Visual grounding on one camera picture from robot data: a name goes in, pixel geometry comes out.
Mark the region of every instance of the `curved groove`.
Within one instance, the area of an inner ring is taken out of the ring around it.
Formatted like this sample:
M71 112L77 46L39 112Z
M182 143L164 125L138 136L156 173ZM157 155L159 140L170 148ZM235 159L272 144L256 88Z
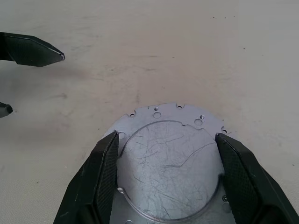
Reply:
M167 218L157 218L157 217L153 217L150 216L149 214L145 213L144 211L142 211L140 208L137 208L131 201L130 197L128 196L126 190L122 187L117 188L117 190L123 194L125 196L125 199L127 200L127 202L129 203L129 205L142 217L147 218L150 221L153 222L157 222L157 223L163 223L163 224L178 224L178 223L185 223L187 221L190 221L192 219L198 218L200 217L208 208L208 206L211 204L211 202L213 201L213 199L215 198L217 191L219 189L220 186L220 182L221 182L221 175L219 175L218 177L218 182L215 188L214 193L212 194L211 198L209 201L207 201L207 203L205 204L204 207L202 207L199 211L184 217L184 218L178 218L178 219L167 219Z

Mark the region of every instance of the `silver metal plate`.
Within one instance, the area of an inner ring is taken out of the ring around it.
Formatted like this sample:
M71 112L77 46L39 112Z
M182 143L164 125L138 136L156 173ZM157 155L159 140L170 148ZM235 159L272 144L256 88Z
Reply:
M214 137L223 131L223 123L208 111L175 103L143 107L122 116L104 137L114 130L120 136L118 187L125 189L135 210L117 193L111 223L178 223L215 196L224 170ZM234 223L231 213L222 211L221 198L213 199L213 205L191 222L208 223L219 214L228 219L219 217L218 223Z

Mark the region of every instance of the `carbon fiber texture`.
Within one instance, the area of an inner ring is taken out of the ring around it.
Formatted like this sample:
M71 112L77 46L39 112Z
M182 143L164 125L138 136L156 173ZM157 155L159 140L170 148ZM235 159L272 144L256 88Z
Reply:
M223 147L221 156L225 169L225 191L235 221L238 224L250 224L258 209L258 195L238 154L228 147Z
M98 189L95 195L95 207L102 224L109 224L116 180L116 160L118 138L115 138L107 150L100 174Z

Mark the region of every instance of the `hole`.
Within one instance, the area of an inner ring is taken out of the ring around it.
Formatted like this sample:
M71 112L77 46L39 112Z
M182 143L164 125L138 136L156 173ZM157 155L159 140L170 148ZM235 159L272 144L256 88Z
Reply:
M160 117L161 117L161 113L159 112L154 113L154 118L160 118Z
M125 134L124 132L119 132L119 133L118 133L118 137L119 137L119 139L124 139L125 136L126 136L126 134Z
M194 121L194 123L195 123L197 126L201 126L201 125L202 125L202 120L200 120L200 119L196 119L196 120Z

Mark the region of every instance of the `mounting hole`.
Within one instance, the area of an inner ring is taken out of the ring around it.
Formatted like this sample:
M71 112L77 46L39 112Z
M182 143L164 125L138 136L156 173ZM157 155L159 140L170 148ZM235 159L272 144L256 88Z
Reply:
M118 133L118 137L119 137L119 139L124 139L125 136L126 136L126 134L125 134L124 132L119 132L119 133Z
M201 126L201 125L202 125L202 120L200 120L200 119L196 119L196 120L194 121L194 123L195 123L197 126Z
M161 117L161 113L159 112L154 113L154 118L160 118L160 117Z
M227 130L224 129L224 127L221 129L222 133L227 134Z

